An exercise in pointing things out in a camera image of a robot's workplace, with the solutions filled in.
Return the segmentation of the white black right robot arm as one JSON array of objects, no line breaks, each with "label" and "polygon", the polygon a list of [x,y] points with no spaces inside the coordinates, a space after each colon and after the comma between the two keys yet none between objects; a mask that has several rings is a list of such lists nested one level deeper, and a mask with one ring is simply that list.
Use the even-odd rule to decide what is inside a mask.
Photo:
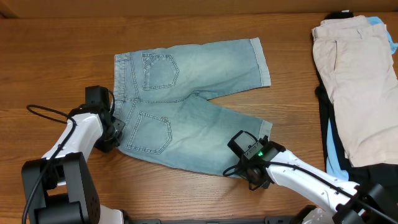
[{"label": "white black right robot arm", "polygon": [[223,172],[225,177],[240,176],[250,190],[277,184],[312,201],[294,223],[397,223],[397,203],[379,184],[361,185],[333,177],[284,146],[247,131],[233,136],[228,147],[239,161]]}]

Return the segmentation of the light blue denim shorts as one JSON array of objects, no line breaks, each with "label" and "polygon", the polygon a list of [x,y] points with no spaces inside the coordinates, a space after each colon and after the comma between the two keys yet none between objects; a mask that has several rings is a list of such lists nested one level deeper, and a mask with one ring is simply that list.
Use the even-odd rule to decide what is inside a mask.
[{"label": "light blue denim shorts", "polygon": [[228,147],[239,131],[269,136],[272,124],[213,103],[271,85],[258,38],[176,45],[114,57],[119,150],[164,166],[221,175],[238,162]]}]

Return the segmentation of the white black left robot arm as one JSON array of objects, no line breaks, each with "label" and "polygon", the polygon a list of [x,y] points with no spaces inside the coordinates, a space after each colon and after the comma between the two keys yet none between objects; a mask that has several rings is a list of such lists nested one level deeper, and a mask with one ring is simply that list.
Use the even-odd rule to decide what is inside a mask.
[{"label": "white black left robot arm", "polygon": [[66,114],[53,148],[25,162],[23,223],[129,223],[125,211],[101,204],[86,163],[94,148],[109,152],[120,145],[124,122],[113,115],[115,102],[107,88],[87,87],[85,103]]}]

